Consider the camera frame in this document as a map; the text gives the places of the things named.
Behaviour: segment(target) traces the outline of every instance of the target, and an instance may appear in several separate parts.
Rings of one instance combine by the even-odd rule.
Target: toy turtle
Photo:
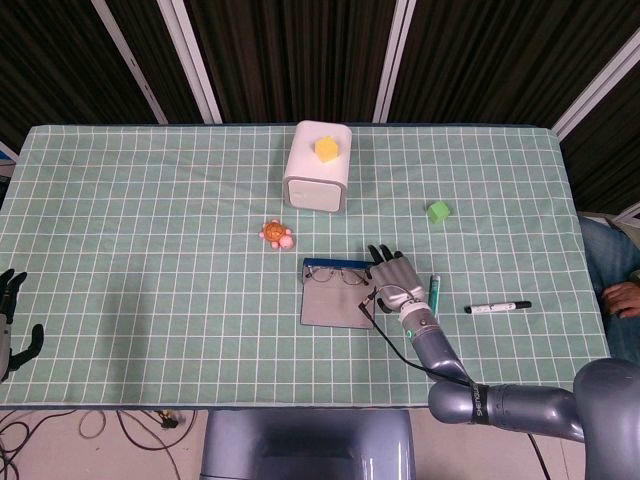
[[[293,237],[291,229],[285,228],[280,224],[278,220],[271,220],[269,223],[265,223],[262,226],[260,232],[260,238],[264,238],[271,244],[272,248],[285,248],[289,249],[293,247]]]

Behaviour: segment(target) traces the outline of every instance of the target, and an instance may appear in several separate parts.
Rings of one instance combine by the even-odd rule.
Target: green marker
[[[431,275],[429,285],[429,308],[434,317],[438,317],[438,294],[440,293],[440,275]]]

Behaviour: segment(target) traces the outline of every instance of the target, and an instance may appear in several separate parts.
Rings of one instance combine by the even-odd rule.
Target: robotic arm
[[[369,246],[370,273],[385,311],[400,313],[407,336],[436,382],[429,392],[433,416],[444,423],[478,423],[505,430],[584,442],[588,479],[634,478],[640,471],[640,367],[600,359],[585,365],[574,393],[561,388],[477,384],[425,302],[420,278],[401,252]]]

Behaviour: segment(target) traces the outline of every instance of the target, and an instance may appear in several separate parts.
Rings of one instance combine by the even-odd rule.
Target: table
[[[0,214],[29,277],[4,406],[425,405],[374,331],[299,324],[304,257],[368,243],[441,275],[440,322],[476,381],[571,388],[607,355],[557,138],[513,127],[355,126],[346,214],[283,205],[294,126],[39,126]],[[442,199],[452,216],[428,222]],[[279,218],[297,245],[258,237]],[[516,313],[465,305],[530,300]],[[415,358],[396,316],[382,326]]]

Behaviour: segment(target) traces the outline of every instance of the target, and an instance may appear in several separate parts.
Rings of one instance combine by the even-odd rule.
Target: yellow sponge
[[[338,144],[331,137],[323,137],[320,140],[316,140],[314,150],[323,163],[329,162],[338,156]]]

